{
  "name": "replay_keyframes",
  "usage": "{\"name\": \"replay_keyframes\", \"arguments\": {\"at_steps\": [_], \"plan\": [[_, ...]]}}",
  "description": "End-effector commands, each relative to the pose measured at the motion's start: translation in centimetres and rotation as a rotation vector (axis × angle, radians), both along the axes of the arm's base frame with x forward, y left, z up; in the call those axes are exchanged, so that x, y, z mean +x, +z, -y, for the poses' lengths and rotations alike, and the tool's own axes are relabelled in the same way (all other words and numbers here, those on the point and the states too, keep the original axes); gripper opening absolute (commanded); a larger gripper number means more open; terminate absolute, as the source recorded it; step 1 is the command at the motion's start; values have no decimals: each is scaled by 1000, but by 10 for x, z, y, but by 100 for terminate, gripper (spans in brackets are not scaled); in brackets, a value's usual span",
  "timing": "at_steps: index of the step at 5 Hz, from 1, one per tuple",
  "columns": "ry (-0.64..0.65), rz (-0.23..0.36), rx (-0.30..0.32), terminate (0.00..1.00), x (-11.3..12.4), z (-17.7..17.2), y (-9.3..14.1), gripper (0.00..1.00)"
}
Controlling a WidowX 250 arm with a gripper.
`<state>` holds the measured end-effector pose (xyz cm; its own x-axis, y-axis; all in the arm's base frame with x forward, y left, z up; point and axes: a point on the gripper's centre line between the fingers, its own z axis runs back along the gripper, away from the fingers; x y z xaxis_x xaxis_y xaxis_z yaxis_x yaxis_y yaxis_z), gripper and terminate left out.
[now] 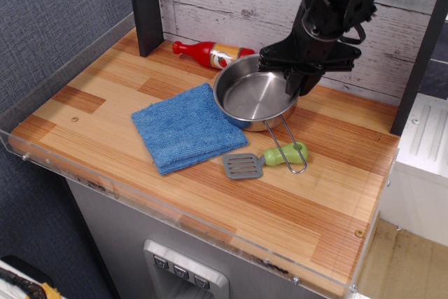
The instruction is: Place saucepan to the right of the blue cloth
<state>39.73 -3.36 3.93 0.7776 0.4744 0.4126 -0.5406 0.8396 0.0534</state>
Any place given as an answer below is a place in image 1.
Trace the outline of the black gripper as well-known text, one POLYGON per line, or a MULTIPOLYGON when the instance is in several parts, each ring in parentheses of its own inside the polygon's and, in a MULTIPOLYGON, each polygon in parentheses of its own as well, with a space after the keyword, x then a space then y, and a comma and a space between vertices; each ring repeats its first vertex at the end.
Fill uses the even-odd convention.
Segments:
POLYGON ((361 56, 357 47, 336 40, 318 40, 307 33, 291 32, 284 40, 260 50, 259 70, 283 70, 286 94, 307 95, 327 71, 351 71, 361 56), (301 73, 296 70, 313 72, 301 73))

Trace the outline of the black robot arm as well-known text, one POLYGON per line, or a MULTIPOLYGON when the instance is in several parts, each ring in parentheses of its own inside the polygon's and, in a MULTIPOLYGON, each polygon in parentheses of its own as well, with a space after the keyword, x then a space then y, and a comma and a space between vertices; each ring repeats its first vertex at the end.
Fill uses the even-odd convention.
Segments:
POLYGON ((261 71, 282 71, 286 94, 304 96, 327 72, 351 71, 375 0, 302 0, 291 33, 260 50, 261 71))

